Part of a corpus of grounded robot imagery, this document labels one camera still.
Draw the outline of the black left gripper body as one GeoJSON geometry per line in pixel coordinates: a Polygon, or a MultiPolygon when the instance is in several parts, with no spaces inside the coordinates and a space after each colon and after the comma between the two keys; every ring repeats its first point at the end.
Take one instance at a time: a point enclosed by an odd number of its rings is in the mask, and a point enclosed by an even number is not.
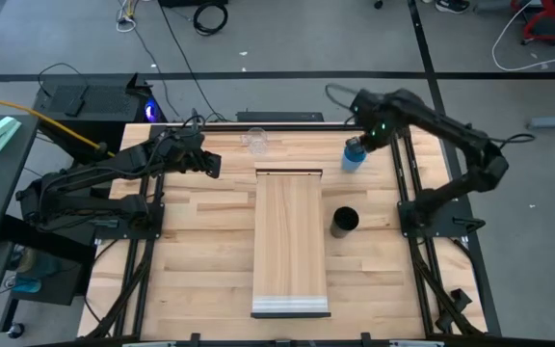
{"type": "Polygon", "coordinates": [[[202,149],[203,142],[202,134],[178,137],[176,142],[178,153],[172,168],[182,174],[188,171],[210,174],[210,155],[202,149]]]}

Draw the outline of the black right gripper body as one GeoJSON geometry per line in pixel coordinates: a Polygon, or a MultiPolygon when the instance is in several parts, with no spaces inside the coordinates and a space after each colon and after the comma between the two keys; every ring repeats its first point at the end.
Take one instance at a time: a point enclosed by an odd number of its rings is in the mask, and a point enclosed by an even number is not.
{"type": "Polygon", "coordinates": [[[363,128],[360,142],[367,144],[369,151],[375,151],[389,145],[399,122],[391,113],[372,113],[357,116],[357,125],[363,128]]]}

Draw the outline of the light blue cup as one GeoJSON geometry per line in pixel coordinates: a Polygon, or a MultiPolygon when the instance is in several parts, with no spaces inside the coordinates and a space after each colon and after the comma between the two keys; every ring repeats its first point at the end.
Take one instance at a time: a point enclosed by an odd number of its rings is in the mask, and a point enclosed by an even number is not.
{"type": "Polygon", "coordinates": [[[354,172],[365,161],[367,153],[362,152],[359,137],[356,138],[356,144],[353,147],[347,147],[346,143],[343,150],[341,168],[345,172],[354,172]]]}

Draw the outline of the clear glass mug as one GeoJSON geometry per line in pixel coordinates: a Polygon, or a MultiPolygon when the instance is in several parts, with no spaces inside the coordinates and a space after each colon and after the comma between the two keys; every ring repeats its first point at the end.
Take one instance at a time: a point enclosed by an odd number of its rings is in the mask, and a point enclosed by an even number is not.
{"type": "Polygon", "coordinates": [[[268,150],[267,133],[261,127],[253,127],[241,136],[242,143],[254,155],[264,155],[268,150]]]}

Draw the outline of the black cup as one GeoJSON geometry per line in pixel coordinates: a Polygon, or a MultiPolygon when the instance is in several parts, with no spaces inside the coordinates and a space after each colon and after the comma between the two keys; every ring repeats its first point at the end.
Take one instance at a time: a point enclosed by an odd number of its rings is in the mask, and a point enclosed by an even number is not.
{"type": "Polygon", "coordinates": [[[344,238],[351,231],[355,230],[359,224],[358,213],[349,206],[337,208],[333,215],[330,225],[330,234],[334,238],[344,238]]]}

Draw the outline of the black power strip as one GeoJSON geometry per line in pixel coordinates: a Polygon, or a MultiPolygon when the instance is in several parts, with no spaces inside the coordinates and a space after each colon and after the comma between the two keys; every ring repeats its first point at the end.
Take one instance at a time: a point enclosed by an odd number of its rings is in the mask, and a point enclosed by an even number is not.
{"type": "Polygon", "coordinates": [[[238,122],[324,122],[320,112],[243,111],[236,114],[238,122]]]}

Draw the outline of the black computer tower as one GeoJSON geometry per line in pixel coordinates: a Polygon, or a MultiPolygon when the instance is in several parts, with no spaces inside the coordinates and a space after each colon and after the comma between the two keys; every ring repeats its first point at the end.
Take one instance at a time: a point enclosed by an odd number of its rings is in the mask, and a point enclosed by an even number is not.
{"type": "Polygon", "coordinates": [[[33,109],[113,153],[128,123],[167,121],[151,86],[137,74],[48,76],[40,82],[33,109]]]}

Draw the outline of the dark shoe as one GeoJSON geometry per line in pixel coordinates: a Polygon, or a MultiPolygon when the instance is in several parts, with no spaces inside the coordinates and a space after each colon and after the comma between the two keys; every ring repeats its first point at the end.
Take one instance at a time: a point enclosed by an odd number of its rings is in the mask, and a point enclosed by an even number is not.
{"type": "Polygon", "coordinates": [[[436,0],[436,9],[442,13],[461,14],[470,7],[468,0],[436,0]]]}

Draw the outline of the mint green stapler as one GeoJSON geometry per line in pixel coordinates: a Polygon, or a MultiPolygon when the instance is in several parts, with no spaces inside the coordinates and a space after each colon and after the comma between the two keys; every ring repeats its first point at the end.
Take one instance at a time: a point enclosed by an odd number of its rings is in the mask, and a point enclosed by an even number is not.
{"type": "Polygon", "coordinates": [[[13,117],[0,120],[0,151],[7,145],[22,123],[13,117]]]}

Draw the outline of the red chair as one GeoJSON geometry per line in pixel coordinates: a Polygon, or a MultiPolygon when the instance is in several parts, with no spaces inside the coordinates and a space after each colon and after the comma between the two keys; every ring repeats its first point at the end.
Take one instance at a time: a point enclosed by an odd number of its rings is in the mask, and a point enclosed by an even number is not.
{"type": "Polygon", "coordinates": [[[522,45],[532,41],[555,45],[555,0],[511,0],[511,7],[524,19],[522,45]]]}

